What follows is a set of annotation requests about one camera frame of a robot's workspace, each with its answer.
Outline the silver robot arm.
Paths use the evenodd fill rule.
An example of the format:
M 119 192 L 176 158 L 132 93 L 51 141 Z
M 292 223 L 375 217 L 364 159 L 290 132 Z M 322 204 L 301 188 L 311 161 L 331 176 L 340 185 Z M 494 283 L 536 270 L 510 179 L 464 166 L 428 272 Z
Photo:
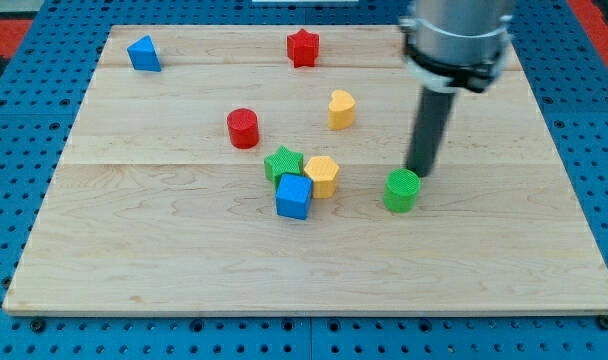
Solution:
M 501 75 L 513 0 L 415 0 L 399 18 L 403 59 L 422 85 L 406 168 L 434 167 L 457 93 L 485 92 Z

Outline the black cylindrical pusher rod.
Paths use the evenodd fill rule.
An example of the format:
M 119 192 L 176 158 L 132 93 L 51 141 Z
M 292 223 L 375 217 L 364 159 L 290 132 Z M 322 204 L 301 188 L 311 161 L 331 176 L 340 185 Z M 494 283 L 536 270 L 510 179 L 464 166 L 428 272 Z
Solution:
M 422 88 L 406 157 L 406 168 L 420 178 L 433 170 L 455 97 Z

